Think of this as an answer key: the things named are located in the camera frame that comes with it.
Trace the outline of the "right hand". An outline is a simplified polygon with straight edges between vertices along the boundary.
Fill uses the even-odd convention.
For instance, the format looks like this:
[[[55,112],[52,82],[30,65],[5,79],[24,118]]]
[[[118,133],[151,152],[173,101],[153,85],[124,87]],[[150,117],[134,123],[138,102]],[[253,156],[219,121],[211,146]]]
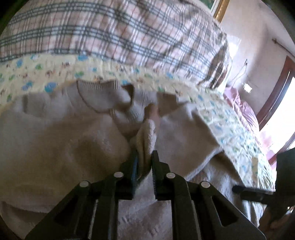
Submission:
[[[258,228],[262,232],[269,232],[269,231],[274,231],[279,228],[281,228],[288,220],[289,217],[291,216],[291,212],[287,211],[280,219],[275,219],[272,216],[270,207],[266,207],[265,211],[263,212],[262,217],[259,220],[259,226]]]

